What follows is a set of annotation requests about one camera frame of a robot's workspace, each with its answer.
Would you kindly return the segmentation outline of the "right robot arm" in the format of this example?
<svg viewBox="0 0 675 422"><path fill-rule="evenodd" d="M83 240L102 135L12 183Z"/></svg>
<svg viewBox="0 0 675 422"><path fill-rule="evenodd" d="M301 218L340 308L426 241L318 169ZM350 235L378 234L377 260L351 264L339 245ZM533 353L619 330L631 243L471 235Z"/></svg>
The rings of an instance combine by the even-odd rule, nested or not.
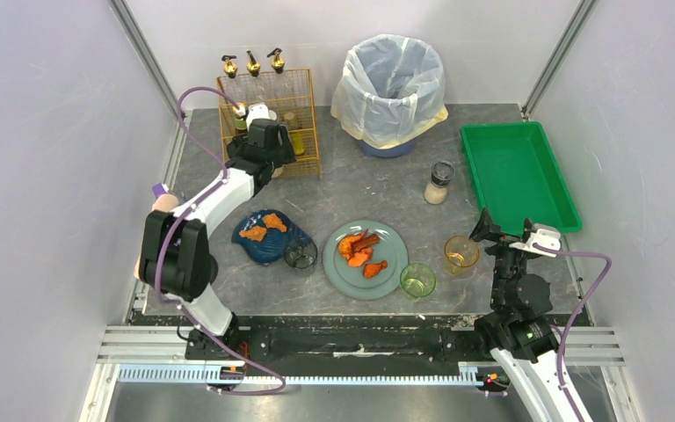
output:
<svg viewBox="0 0 675 422"><path fill-rule="evenodd" d="M486 353L504 370L534 421L589 421L591 415L564 367L565 331L555 331L545 315L553 305L550 284L530 273L527 264L560 252L561 233L547 225L524 222L522 235L507 234L483 209L471 241L490 242L495 259L489 314L474 329Z"/></svg>

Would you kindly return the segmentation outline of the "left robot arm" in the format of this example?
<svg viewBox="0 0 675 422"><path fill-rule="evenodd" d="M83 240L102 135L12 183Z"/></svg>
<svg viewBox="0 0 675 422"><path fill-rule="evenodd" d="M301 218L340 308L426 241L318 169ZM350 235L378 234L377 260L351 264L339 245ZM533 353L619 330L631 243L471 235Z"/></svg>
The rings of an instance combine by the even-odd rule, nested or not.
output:
<svg viewBox="0 0 675 422"><path fill-rule="evenodd" d="M219 266L209 239L237 207L272 180L276 169L296 157L287 127L263 118L252 121L226 150L228 161L206 188L171 211L148 214L137 275L160 300L180 308L197 331L232 353L227 342L237 318L214 291Z"/></svg>

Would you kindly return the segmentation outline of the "black cap spice jar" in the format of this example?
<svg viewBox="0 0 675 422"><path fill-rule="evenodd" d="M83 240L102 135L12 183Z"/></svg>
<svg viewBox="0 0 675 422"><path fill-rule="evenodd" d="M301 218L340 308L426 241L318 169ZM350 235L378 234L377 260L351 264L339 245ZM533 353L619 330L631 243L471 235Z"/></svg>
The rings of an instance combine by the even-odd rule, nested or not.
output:
<svg viewBox="0 0 675 422"><path fill-rule="evenodd" d="M246 144L247 140L247 135L234 136L226 147L229 157L237 156L240 153L242 146Z"/></svg>

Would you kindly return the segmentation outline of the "brown-sauce bottle gold spout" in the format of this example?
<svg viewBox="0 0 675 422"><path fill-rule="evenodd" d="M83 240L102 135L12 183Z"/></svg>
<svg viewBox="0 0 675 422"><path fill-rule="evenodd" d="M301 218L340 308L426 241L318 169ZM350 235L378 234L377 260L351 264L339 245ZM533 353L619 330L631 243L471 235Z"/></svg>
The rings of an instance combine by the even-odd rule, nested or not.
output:
<svg viewBox="0 0 675 422"><path fill-rule="evenodd" d="M250 75L251 97L254 102L273 101L276 98L275 85L272 78L263 72L261 63L251 50L246 51L246 68Z"/></svg>

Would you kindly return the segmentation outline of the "blue ribbed dish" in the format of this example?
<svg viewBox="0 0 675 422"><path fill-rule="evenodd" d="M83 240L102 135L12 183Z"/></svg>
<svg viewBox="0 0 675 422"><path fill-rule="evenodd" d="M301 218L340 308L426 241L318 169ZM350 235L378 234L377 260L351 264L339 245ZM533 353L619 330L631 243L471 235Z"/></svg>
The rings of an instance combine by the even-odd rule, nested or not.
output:
<svg viewBox="0 0 675 422"><path fill-rule="evenodd" d="M254 242L243 239L238 235L242 229L249 229L252 226L265 227L262 217L270 213L275 213L286 224L287 232L281 233L276 229L268 229L267 235L262 242ZM283 258L283 251L286 245L295 238L311 237L300 226L293 222L287 215L277 209L262 209L250 213L244 217L233 229L231 242L243 247L248 257L260 265L269 265Z"/></svg>

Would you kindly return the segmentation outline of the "red sauce bottle green label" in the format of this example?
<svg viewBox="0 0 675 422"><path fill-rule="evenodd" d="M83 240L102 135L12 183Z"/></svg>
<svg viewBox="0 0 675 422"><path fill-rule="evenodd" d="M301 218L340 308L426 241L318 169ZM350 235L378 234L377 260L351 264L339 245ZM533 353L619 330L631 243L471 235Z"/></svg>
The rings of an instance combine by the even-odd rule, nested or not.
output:
<svg viewBox="0 0 675 422"><path fill-rule="evenodd" d="M243 103L232 106L234 117L234 129L236 135L245 135L247 133L247 108Z"/></svg>

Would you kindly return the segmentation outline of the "small yellow oil bottle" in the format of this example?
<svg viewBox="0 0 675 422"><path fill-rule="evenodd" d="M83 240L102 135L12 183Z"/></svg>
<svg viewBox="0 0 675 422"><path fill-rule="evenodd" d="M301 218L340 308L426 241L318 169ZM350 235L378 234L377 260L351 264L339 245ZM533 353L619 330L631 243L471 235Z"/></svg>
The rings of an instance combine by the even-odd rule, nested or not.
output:
<svg viewBox="0 0 675 422"><path fill-rule="evenodd" d="M283 114L283 120L288 128L295 155L304 155L306 147L303 141L303 133L301 131L302 126L299 117L294 112L287 112Z"/></svg>

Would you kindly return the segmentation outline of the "clear oil bottle gold spout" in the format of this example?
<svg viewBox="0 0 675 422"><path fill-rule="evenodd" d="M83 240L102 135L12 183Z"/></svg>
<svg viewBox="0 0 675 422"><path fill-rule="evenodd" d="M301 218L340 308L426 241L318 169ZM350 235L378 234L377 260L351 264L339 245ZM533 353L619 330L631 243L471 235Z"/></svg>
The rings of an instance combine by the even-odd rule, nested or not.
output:
<svg viewBox="0 0 675 422"><path fill-rule="evenodd" d="M221 57L221 61L223 62L223 72L225 74L221 86L237 103L243 103L246 100L246 96L243 92L241 80L237 76L238 67L235 63L235 59L235 55L223 55Z"/></svg>

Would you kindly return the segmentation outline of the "grey-green round plate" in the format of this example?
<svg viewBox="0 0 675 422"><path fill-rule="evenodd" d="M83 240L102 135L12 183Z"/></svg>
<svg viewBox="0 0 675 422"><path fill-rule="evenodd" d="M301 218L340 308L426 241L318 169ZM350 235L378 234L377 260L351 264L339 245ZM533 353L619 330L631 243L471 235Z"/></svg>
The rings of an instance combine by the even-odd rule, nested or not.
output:
<svg viewBox="0 0 675 422"><path fill-rule="evenodd" d="M376 234L379 243L373 246L369 264L382 261L387 266L371 278L363 276L363 266L351 267L339 253L338 244L343 237ZM342 294L358 300L376 300L392 293L399 287L400 272L409 263L408 251L400 235L381 222L358 220L348 222L336 229L323 249L323 270L330 283Z"/></svg>

